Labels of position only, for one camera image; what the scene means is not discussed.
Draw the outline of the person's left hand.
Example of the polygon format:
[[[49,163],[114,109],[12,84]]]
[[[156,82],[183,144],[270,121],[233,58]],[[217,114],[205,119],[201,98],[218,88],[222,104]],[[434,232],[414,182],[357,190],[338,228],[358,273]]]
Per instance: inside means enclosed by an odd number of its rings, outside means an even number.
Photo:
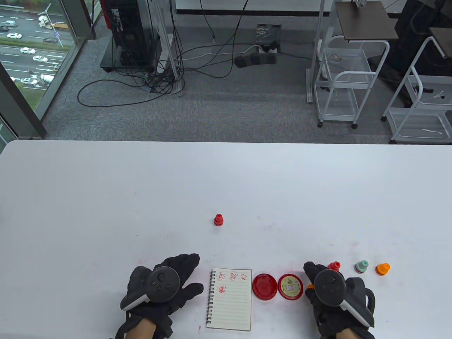
[[[165,259],[153,269],[136,267],[120,303],[126,320],[118,328],[115,338],[171,337],[171,315],[203,293],[204,287],[200,283],[184,287],[199,261],[198,254],[180,254]]]

